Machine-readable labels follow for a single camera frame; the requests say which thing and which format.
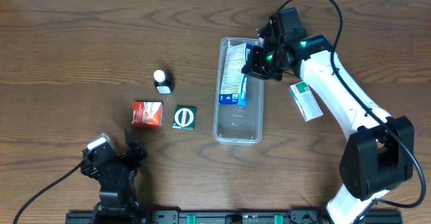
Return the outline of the blue medicine box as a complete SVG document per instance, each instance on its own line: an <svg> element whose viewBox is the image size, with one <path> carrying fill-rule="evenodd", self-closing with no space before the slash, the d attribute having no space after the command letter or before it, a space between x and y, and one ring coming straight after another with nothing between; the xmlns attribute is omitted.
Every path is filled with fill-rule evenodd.
<svg viewBox="0 0 431 224"><path fill-rule="evenodd" d="M248 75L242 73L242 68L248 61L251 48L251 44L243 43L230 46L227 49L220 96L218 97L220 104L246 106Z"/></svg>

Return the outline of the red orange medicine box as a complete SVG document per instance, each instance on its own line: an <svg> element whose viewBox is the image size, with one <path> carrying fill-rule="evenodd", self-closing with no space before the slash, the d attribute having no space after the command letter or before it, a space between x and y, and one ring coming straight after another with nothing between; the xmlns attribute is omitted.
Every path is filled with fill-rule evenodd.
<svg viewBox="0 0 431 224"><path fill-rule="evenodd" d="M133 102L131 125L161 127L163 108L162 102Z"/></svg>

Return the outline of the white green medicine box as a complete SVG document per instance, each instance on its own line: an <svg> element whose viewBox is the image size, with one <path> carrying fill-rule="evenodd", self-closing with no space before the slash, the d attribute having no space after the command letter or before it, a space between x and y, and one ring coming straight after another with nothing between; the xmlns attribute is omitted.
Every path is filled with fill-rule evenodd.
<svg viewBox="0 0 431 224"><path fill-rule="evenodd" d="M290 86L290 93L300 110L305 122L319 118L323 115L309 86L301 81Z"/></svg>

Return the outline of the green square box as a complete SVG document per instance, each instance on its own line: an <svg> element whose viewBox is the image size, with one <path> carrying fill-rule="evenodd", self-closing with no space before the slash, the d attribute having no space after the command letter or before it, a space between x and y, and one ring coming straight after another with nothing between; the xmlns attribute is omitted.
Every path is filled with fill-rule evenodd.
<svg viewBox="0 0 431 224"><path fill-rule="evenodd" d="M197 109L177 106L174 111L172 127L181 130L194 130Z"/></svg>

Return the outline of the clear plastic container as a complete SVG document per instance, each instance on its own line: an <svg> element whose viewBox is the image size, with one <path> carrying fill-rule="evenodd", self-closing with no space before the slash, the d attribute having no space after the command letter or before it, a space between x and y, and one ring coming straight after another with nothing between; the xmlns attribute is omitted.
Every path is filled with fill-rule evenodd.
<svg viewBox="0 0 431 224"><path fill-rule="evenodd" d="M259 40L251 38L223 38L220 44L213 137L221 144L246 146L259 143L263 137L264 81L239 72L241 89L236 94L236 101L245 105L221 103L232 96L222 93L223 79L230 58L239 53L234 48L241 44L261 45Z"/></svg>

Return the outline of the dark bottle white cap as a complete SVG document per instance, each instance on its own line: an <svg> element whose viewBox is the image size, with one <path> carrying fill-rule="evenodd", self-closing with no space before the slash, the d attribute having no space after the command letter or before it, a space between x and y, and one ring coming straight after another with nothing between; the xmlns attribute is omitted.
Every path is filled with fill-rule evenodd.
<svg viewBox="0 0 431 224"><path fill-rule="evenodd" d="M172 76L168 71L154 71L154 86L159 94L171 94L174 91Z"/></svg>

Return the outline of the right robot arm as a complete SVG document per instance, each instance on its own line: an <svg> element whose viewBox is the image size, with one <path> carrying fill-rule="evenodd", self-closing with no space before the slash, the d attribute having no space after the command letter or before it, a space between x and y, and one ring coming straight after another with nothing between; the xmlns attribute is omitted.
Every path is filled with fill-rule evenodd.
<svg viewBox="0 0 431 224"><path fill-rule="evenodd" d="M320 223L357 223L389 191L413 175L414 130L375 104L343 68L323 35L309 36L296 8L277 11L258 31L242 72L281 81L286 71L313 89L339 123L347 144L339 164L343 182Z"/></svg>

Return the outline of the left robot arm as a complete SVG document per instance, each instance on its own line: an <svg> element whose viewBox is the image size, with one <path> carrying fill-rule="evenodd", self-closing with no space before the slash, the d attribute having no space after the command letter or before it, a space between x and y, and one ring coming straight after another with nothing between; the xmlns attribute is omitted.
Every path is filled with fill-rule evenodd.
<svg viewBox="0 0 431 224"><path fill-rule="evenodd" d="M148 220L134 183L147 152L127 130L125 143L128 150L119 155L112 139L102 133L81 152L81 173L100 184L100 202L94 208L91 223L146 223Z"/></svg>

